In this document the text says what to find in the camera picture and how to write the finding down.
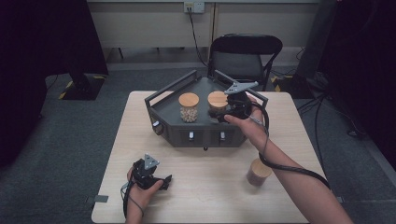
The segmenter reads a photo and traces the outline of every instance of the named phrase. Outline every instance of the chair backrest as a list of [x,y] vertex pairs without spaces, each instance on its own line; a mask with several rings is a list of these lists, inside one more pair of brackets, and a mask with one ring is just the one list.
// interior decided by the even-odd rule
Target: chair backrest
[[[210,46],[208,76],[213,77],[215,69],[219,69],[235,79],[246,77],[259,81],[265,89],[273,60],[282,48],[282,41],[272,35],[222,35]],[[271,55],[265,66],[262,66],[261,55]]]

